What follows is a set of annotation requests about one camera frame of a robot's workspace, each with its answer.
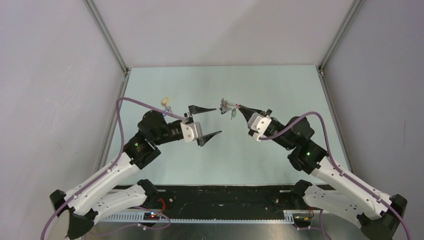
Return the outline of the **key with green tag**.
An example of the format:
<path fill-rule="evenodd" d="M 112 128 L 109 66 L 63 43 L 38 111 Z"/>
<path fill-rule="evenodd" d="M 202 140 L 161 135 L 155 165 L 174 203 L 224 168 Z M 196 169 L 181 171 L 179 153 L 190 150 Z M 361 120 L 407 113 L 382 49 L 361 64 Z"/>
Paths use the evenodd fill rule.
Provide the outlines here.
<path fill-rule="evenodd" d="M 233 108 L 231 110 L 231 118 L 230 119 L 233 120 L 236 117 L 236 115 L 237 115 L 237 109 Z"/>

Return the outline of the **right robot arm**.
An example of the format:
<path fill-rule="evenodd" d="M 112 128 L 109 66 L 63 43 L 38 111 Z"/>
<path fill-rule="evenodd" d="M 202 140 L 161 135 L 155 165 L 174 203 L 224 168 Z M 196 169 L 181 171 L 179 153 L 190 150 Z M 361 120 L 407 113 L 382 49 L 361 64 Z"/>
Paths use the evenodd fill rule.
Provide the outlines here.
<path fill-rule="evenodd" d="M 300 180 L 290 195 L 297 209 L 307 205 L 336 215 L 360 229 L 370 240 L 390 240 L 399 226 L 412 238 L 404 214 L 407 200 L 400 194 L 389 195 L 376 189 L 339 164 L 330 145 L 321 147 L 312 140 L 314 130 L 308 114 L 294 116 L 282 124 L 271 116 L 271 110 L 259 110 L 237 105 L 244 116 L 249 135 L 255 141 L 273 141 L 289 151 L 290 164 L 331 186 L 331 191 Z"/>

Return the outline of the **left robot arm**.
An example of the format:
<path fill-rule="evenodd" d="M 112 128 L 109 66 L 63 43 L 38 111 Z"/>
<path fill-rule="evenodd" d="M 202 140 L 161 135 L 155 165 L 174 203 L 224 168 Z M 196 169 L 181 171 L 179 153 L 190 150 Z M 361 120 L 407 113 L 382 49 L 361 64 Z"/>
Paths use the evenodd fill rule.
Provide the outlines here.
<path fill-rule="evenodd" d="M 106 164 L 86 181 L 68 191 L 56 190 L 50 201 L 58 221 L 51 230 L 50 240 L 78 240 L 100 220 L 125 210 L 141 207 L 153 208 L 160 202 L 157 188 L 148 179 L 141 179 L 126 190 L 109 194 L 118 183 L 139 172 L 156 159 L 159 145 L 184 140 L 196 141 L 204 146 L 218 133 L 203 134 L 195 114 L 210 112 L 209 108 L 188 106 L 183 117 L 166 122 L 163 113 L 146 112 L 137 124 L 138 132 L 121 147 L 114 161 Z"/>

